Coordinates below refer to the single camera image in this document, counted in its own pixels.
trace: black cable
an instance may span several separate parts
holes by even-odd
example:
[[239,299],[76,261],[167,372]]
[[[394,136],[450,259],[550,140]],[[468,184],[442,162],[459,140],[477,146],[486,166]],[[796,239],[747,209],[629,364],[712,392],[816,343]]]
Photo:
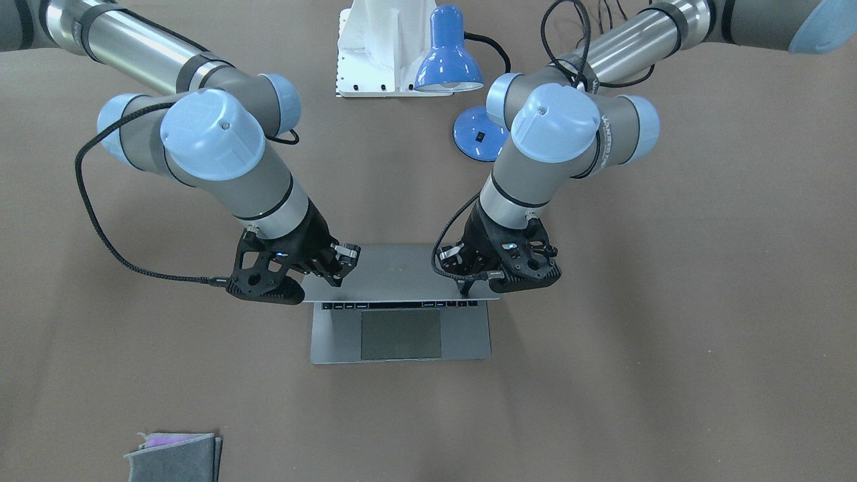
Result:
[[607,0],[598,0],[598,32],[604,34],[604,24],[601,17],[601,4],[604,4],[607,7],[607,18],[608,18],[608,28],[612,29],[613,24],[613,10],[610,8],[610,4],[607,3]]
[[642,83],[642,82],[645,82],[645,81],[649,80],[649,77],[651,77],[651,75],[652,75],[654,72],[655,72],[655,64],[652,64],[652,65],[649,67],[649,71],[648,71],[648,72],[646,72],[646,74],[645,74],[645,75],[643,75],[642,77],[638,78],[636,81],[622,82],[622,83],[617,83],[617,84],[611,84],[611,83],[607,83],[607,82],[602,82],[602,83],[601,83],[601,87],[623,88],[623,87],[635,86],[635,85],[637,85],[637,84],[639,84],[639,83]]
[[[550,45],[548,45],[548,38],[547,38],[547,35],[545,34],[545,26],[548,23],[548,18],[550,17],[551,12],[553,12],[554,9],[560,3],[563,3],[563,2],[569,2],[569,3],[574,4],[575,9],[577,9],[577,11],[578,11],[578,16],[580,17],[580,23],[581,23],[583,30],[584,30],[584,51],[583,51],[583,55],[580,56],[580,65],[579,66],[574,65],[572,63],[572,66],[578,71],[577,73],[572,72],[565,65],[562,65],[562,63],[559,60],[557,60],[554,53],[550,50]],[[592,25],[590,24],[589,12],[586,11],[586,7],[583,5],[583,3],[581,3],[580,0],[555,0],[553,3],[551,3],[551,5],[550,5],[550,7],[548,7],[547,11],[545,11],[544,17],[542,17],[541,35],[542,35],[542,46],[544,47],[545,53],[548,54],[548,58],[550,58],[550,61],[553,64],[553,67],[555,67],[557,70],[559,70],[567,78],[567,80],[572,84],[576,84],[579,81],[582,81],[583,80],[583,71],[584,71],[584,68],[586,66],[586,59],[589,56],[589,49],[590,49],[590,45],[592,43]]]
[[290,130],[289,132],[291,132],[291,135],[294,137],[294,139],[280,139],[279,137],[274,136],[265,136],[265,138],[269,141],[278,142],[280,144],[287,144],[289,146],[294,146],[295,144],[301,141],[301,138],[297,135],[297,132],[295,132],[294,129]]
[[77,153],[75,157],[75,175],[77,177],[77,189],[81,192],[81,198],[83,199],[83,205],[87,209],[87,214],[89,214],[89,220],[92,221],[93,227],[95,228],[95,232],[99,235],[101,242],[105,244],[107,250],[125,267],[134,271],[135,273],[144,274],[146,276],[151,276],[153,278],[159,278],[161,280],[172,280],[172,281],[187,281],[189,283],[201,283],[203,285],[211,285],[211,286],[225,286],[226,279],[224,278],[207,278],[205,276],[176,276],[174,274],[163,274],[158,273],[156,271],[150,271],[145,268],[140,268],[139,266],[133,264],[132,262],[125,259],[122,255],[119,254],[119,251],[113,246],[110,240],[107,238],[104,230],[101,229],[101,225],[99,223],[98,218],[95,217],[95,211],[93,210],[93,204],[89,200],[89,194],[87,193],[87,187],[83,183],[83,158],[87,155],[87,153],[94,148],[99,142],[103,141],[107,136],[109,136],[114,130],[119,129],[123,125],[137,119],[138,117],[145,116],[149,112],[160,111],[163,109],[169,109],[175,102],[164,102],[161,104],[150,105],[149,107],[143,107],[139,111],[131,112],[129,115],[124,116],[117,120],[115,123],[110,124],[106,129],[99,132],[94,138],[92,138],[89,142],[84,144],[81,150]]
[[471,204],[473,204],[476,201],[476,199],[479,199],[479,193],[478,192],[468,202],[466,202],[464,204],[464,206],[462,206],[461,209],[458,210],[457,213],[455,213],[455,215],[449,220],[449,222],[446,223],[446,226],[443,226],[443,231],[440,232],[440,236],[437,238],[437,242],[434,243],[434,248],[432,248],[432,250],[431,250],[431,268],[434,270],[435,273],[437,273],[441,276],[446,276],[447,278],[451,278],[451,279],[456,280],[456,281],[476,281],[476,280],[482,279],[482,276],[480,274],[467,274],[467,275],[453,274],[453,273],[447,273],[446,271],[437,267],[437,256],[438,256],[437,250],[440,248],[440,243],[443,243],[443,238],[446,236],[446,233],[449,231],[449,228],[450,228],[450,226],[452,226],[452,223],[454,223],[455,220],[457,220],[458,217]]
[[477,33],[470,33],[470,32],[464,32],[464,39],[465,40],[473,40],[476,42],[482,42],[484,44],[488,44],[488,45],[491,45],[492,47],[494,47],[494,50],[496,50],[497,53],[500,54],[500,57],[503,58],[503,63],[506,65],[506,73],[508,74],[509,72],[512,72],[512,62],[509,60],[508,54],[506,54],[506,51],[503,50],[503,47],[500,46],[500,44],[497,42],[497,40],[494,40],[494,39],[487,37],[485,35],[479,35]]
[[601,20],[601,2],[602,0],[598,0],[598,33],[604,35],[604,23]]
[[185,44],[188,44],[188,45],[193,46],[195,49],[197,49],[197,50],[199,50],[199,51],[209,51],[206,47],[204,47],[204,46],[202,46],[202,45],[200,45],[200,44],[197,44],[196,42],[194,42],[194,41],[193,41],[193,40],[191,40],[191,39],[188,39],[188,38],[187,38],[187,37],[185,37],[184,35],[181,35],[181,34],[180,34],[180,33],[178,33],[178,32],[173,32],[173,31],[172,31],[172,30],[170,30],[169,28],[164,27],[163,25],[160,25],[160,24],[156,23],[155,21],[151,21],[151,20],[147,19],[146,17],[144,17],[143,15],[140,15],[140,14],[138,14],[138,13],[136,13],[136,12],[132,11],[132,10],[124,10],[124,11],[123,11],[123,13],[128,14],[128,15],[130,15],[130,16],[132,16],[132,17],[134,17],[136,20],[139,20],[139,21],[141,21],[141,22],[145,23],[145,24],[146,24],[146,25],[148,25],[149,27],[157,28],[157,29],[161,30],[161,31],[162,31],[162,32],[164,32],[164,33],[167,33],[167,34],[169,34],[169,35],[172,35],[173,37],[175,37],[175,38],[177,38],[177,39],[181,40],[181,41],[182,41],[182,42],[184,42]]
[[613,24],[613,10],[610,8],[610,4],[607,3],[607,0],[602,0],[604,2],[604,6],[607,7],[607,21],[609,27],[612,29],[614,27]]
[[616,6],[619,7],[619,13],[622,14],[622,20],[627,21],[628,15],[625,13],[625,9],[622,8],[622,2],[620,2],[620,0],[616,0]]

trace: blue desk lamp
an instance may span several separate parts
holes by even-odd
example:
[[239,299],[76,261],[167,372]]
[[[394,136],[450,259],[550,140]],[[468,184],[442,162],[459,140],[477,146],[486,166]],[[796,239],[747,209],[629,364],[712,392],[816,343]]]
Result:
[[[431,52],[417,71],[414,89],[420,92],[465,92],[482,88],[482,71],[464,48],[464,16],[455,5],[441,5],[431,14]],[[452,138],[462,153],[492,162],[509,136],[506,128],[488,118],[484,105],[462,112],[452,127]]]

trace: laptop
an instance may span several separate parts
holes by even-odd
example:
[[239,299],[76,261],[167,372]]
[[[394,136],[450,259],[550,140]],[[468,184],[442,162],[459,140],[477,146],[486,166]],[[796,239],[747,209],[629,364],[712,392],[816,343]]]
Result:
[[309,358],[314,364],[486,359],[491,355],[489,300],[500,295],[478,281],[467,297],[435,273],[431,244],[363,246],[339,288],[305,276],[312,303]]

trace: gray felt cloth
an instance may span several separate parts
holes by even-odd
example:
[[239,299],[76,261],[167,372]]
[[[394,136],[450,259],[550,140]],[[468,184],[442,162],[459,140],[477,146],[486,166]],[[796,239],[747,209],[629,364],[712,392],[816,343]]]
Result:
[[129,482],[217,482],[220,437],[213,433],[153,433],[140,450],[125,455]]

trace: lamp base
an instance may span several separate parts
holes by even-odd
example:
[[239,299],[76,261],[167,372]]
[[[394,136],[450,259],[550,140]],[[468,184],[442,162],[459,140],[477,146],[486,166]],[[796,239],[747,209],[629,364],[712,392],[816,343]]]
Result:
[[488,118],[484,105],[471,107],[455,119],[452,138],[467,157],[481,162],[494,162],[500,155],[509,131]]

